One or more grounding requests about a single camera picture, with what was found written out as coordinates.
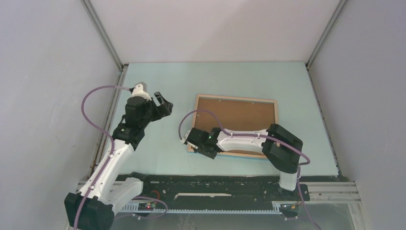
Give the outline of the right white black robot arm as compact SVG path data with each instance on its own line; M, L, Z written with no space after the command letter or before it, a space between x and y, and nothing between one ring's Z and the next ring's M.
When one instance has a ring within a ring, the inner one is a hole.
M257 131L234 131L214 127L211 131L192 128L180 138L182 144L190 145L194 152L214 159L217 154L232 151L262 153L280 172L279 196L293 199L298 189L297 178L303 142L278 124Z

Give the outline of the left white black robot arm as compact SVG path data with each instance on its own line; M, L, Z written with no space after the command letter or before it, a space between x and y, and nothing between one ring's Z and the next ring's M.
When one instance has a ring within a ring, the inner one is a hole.
M135 152L149 123L171 115L173 104L160 92L154 96L133 92L125 114L110 137L111 144L93 175L77 193L68 193L64 204L71 227L76 230L108 230L118 211L133 197L147 199L151 186L140 179L127 179L117 190L111 188L119 170Z

